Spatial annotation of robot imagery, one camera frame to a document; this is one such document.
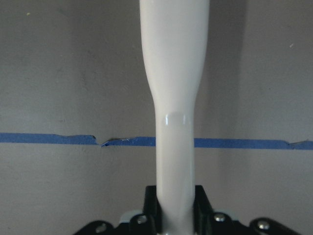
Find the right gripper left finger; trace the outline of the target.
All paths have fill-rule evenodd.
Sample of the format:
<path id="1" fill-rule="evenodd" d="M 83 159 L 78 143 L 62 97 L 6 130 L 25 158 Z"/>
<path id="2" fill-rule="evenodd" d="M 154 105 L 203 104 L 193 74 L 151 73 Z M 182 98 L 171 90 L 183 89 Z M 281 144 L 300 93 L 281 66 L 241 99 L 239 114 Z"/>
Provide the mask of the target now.
<path id="1" fill-rule="evenodd" d="M 157 199 L 157 187 L 147 186 L 143 210 L 132 215 L 118 226 L 103 220 L 95 220 L 79 229 L 76 235 L 159 235 L 162 231 L 161 208 Z"/>

